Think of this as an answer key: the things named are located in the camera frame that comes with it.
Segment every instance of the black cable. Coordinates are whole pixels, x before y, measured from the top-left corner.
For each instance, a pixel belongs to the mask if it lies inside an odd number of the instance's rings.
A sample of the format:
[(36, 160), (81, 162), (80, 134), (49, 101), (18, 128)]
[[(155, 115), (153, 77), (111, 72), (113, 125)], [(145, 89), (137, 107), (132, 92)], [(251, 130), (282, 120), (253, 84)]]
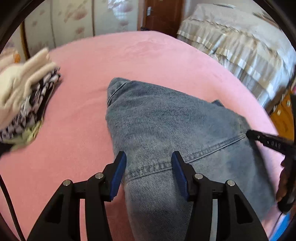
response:
[(7, 205), (8, 205), (8, 208), (9, 208), (9, 211), (10, 211), (10, 214), (11, 214), (11, 217), (12, 217), (12, 220), (13, 220), (13, 223), (15, 225), (15, 228), (17, 230), (17, 233), (20, 237), (20, 240), (21, 241), (26, 241), (25, 237), (24, 237), (24, 234), (22, 233), (22, 230), (20, 228), (20, 224), (17, 220), (17, 216), (15, 214), (15, 209), (13, 208), (13, 205), (12, 205), (12, 201), (10, 199), (10, 196), (9, 196), (9, 193), (8, 193), (8, 190), (5, 186), (5, 183), (1, 177), (1, 174), (0, 174), (0, 188), (2, 189), (2, 192), (4, 194), (4, 197), (6, 199), (6, 202), (7, 202)]
[(279, 222), (279, 219), (281, 218), (281, 216), (283, 215), (283, 212), (281, 212), (281, 214), (280, 214), (280, 216), (279, 216), (279, 218), (277, 219), (277, 221), (276, 221), (276, 224), (274, 225), (274, 227), (272, 228), (272, 231), (271, 231), (271, 233), (270, 233), (270, 235), (269, 235), (269, 237), (268, 237), (268, 239), (270, 239), (271, 238), (271, 236), (273, 235), (273, 233), (274, 233), (274, 230), (276, 229), (276, 226), (277, 226), (277, 224), (278, 224), (278, 222)]

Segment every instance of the pink blanket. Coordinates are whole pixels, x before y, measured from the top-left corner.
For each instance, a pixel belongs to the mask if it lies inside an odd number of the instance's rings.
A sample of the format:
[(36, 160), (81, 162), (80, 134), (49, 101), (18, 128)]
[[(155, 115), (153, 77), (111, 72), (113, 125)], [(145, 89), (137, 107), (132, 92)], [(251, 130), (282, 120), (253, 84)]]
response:
[[(162, 85), (209, 102), (219, 99), (253, 129), (276, 134), (266, 112), (237, 78), (170, 36), (149, 31), (103, 35), (55, 49), (51, 57), (61, 66), (63, 80), (48, 104), (44, 125), (30, 146), (0, 160), (25, 237), (63, 180), (87, 180), (113, 162), (105, 114), (107, 87), (114, 77)], [(283, 157), (263, 146), (260, 150), (277, 190)], [(132, 241), (122, 188), (106, 209), (113, 240)], [(1, 192), (0, 212), (16, 233)], [(267, 232), (278, 215), (273, 210), (263, 222)], [(86, 241), (84, 202), (81, 240)]]

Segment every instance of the white bedspread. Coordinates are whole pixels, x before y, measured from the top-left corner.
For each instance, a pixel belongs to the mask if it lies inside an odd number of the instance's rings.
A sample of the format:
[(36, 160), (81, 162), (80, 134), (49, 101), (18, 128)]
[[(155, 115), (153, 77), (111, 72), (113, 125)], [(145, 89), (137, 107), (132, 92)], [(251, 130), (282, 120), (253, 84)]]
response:
[(198, 4), (178, 35), (230, 70), (264, 107), (293, 76), (296, 52), (285, 34), (238, 9)]

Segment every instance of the bed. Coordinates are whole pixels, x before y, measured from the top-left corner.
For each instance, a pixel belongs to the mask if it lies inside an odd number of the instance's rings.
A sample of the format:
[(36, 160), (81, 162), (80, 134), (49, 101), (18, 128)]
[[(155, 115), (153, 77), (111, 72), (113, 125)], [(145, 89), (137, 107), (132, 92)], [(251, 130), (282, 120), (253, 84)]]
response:
[(263, 10), (198, 4), (177, 38), (222, 64), (268, 112), (294, 76), (296, 52)]
[[(114, 77), (162, 85), (209, 102), (219, 99), (246, 117), (251, 128), (277, 133), (256, 98), (227, 69), (192, 46), (158, 32), (83, 39), (53, 50), (51, 58), (61, 66), (62, 83), (48, 104), (44, 125), (32, 144), (3, 155), (0, 161), (26, 238), (65, 179), (87, 180), (113, 161), (105, 114), (107, 87)], [(259, 148), (277, 190), (283, 157)], [(122, 187), (115, 200), (106, 203), (106, 210), (113, 240), (132, 241)], [(16, 233), (2, 192), (0, 213)], [(268, 234), (278, 216), (275, 207), (263, 221)], [(80, 222), (81, 240), (86, 241), (84, 202)]]

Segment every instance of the metal screw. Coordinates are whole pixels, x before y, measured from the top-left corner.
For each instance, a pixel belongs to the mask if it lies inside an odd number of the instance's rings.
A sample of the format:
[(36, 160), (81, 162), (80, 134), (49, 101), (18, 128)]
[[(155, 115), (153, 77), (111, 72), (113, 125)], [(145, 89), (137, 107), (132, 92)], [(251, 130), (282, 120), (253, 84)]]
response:
[(102, 179), (104, 177), (104, 174), (101, 173), (101, 172), (98, 172), (96, 175), (95, 175), (95, 178), (96, 179)]
[(63, 181), (63, 185), (64, 186), (69, 186), (70, 184), (71, 184), (71, 181), (70, 180)]
[(195, 177), (196, 179), (200, 180), (200, 179), (203, 178), (203, 175), (200, 174), (200, 173), (196, 173), (196, 174), (194, 175), (194, 177)]
[(235, 185), (235, 182), (233, 180), (228, 180), (227, 184), (231, 187), (233, 187)]

